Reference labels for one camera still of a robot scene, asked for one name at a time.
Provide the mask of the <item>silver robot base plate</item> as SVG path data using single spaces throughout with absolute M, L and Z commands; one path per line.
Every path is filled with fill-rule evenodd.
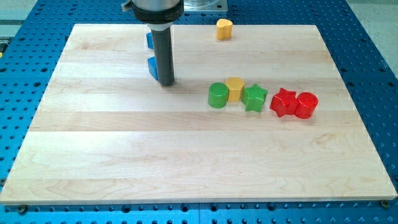
M 227 0 L 184 0 L 184 9 L 193 12 L 225 12 Z

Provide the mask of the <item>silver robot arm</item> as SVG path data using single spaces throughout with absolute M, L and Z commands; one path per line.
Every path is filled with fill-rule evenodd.
M 134 17 L 147 24 L 152 34 L 158 82 L 174 84 L 174 60 L 170 27 L 184 12 L 183 0 L 126 0 L 122 11 L 131 10 Z

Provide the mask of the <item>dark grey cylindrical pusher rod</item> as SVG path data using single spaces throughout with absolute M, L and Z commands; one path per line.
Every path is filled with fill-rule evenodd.
M 151 30 L 158 81 L 162 86 L 174 84 L 174 61 L 170 28 Z

